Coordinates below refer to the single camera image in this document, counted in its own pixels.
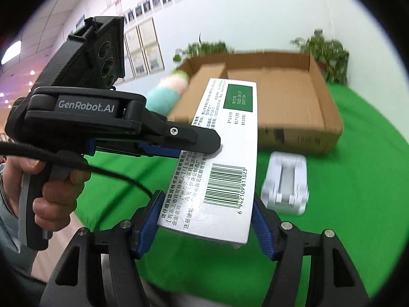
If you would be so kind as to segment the person's left hand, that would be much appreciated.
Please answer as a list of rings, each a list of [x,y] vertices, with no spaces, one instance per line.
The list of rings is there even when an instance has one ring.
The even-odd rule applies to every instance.
[[[2,173],[4,200],[6,207],[14,216],[18,216],[19,193],[24,173],[37,175],[46,164],[36,159],[9,156]],[[91,173],[72,170],[68,178],[50,180],[42,187],[42,196],[33,201],[32,210],[35,223],[49,232],[58,232],[66,228],[70,215],[76,210],[77,199],[84,190],[85,182]]]

